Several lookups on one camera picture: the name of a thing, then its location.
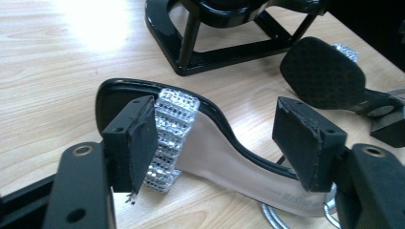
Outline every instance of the textured black pad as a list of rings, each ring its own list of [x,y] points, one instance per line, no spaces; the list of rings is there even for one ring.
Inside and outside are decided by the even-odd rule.
[[[366,79],[346,55],[314,37],[294,45],[280,66],[289,86],[310,106],[348,109],[364,101]]]
[[[130,101],[102,132],[114,192],[138,193],[158,148],[154,97]]]
[[[272,137],[305,190],[330,190],[330,166],[345,148],[346,132],[307,104],[279,97]]]

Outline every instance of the table surface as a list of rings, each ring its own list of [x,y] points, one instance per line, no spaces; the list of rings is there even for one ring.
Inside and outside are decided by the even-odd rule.
[[[270,13],[293,32],[304,14]],[[171,11],[182,31],[187,12]],[[255,154],[277,160],[271,139],[278,96],[296,98],[280,75],[284,54],[177,76],[144,21],[144,0],[6,0],[0,5],[0,194],[55,173],[61,154],[83,141],[100,141],[98,86],[114,77],[165,83],[201,94],[224,112],[235,135]],[[318,17],[306,36],[343,43],[359,53],[367,88],[405,86],[405,75],[333,16]],[[202,25],[196,50],[265,40],[253,23],[215,30]],[[369,136],[371,121],[345,111],[318,111],[349,134],[347,146],[370,143],[405,162],[405,150]],[[260,203],[210,180],[183,173],[171,192],[142,188],[136,205],[115,195],[119,228],[268,228]],[[332,228],[325,219],[278,212],[291,228]]]

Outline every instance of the black metal frame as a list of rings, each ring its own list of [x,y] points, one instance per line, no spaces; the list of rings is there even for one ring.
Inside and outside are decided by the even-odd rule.
[[[145,20],[173,70],[181,76],[286,52],[304,35],[317,16],[308,14],[297,31],[290,35],[264,10],[254,22],[270,37],[269,40],[209,52],[195,52],[194,45],[201,19],[189,13],[182,37],[169,18],[169,11],[177,2],[178,0],[147,0]]]

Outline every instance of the embellished strap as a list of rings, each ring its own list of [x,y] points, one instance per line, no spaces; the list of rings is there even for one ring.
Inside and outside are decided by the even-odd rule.
[[[352,62],[354,62],[354,63],[357,62],[358,55],[357,55],[356,51],[352,50],[351,48],[349,48],[345,45],[339,44],[339,43],[332,44],[332,46],[334,48],[336,48],[338,51],[340,51],[341,53],[345,54]]]
[[[199,99],[190,94],[173,89],[163,89],[159,93],[155,103],[158,149],[144,180],[146,186],[168,192],[180,175],[181,171],[175,169],[176,161],[199,106]]]

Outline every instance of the black bracket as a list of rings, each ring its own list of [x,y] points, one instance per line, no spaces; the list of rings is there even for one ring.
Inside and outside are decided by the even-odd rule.
[[[405,147],[405,106],[373,119],[370,135],[393,147]]]
[[[346,148],[346,136],[307,104],[279,97],[273,139],[307,191],[336,184],[342,228],[404,228],[405,168],[379,147]]]
[[[54,176],[1,198],[0,228],[116,228],[111,187],[138,193],[158,147],[154,105],[130,101],[103,142],[70,147]]]

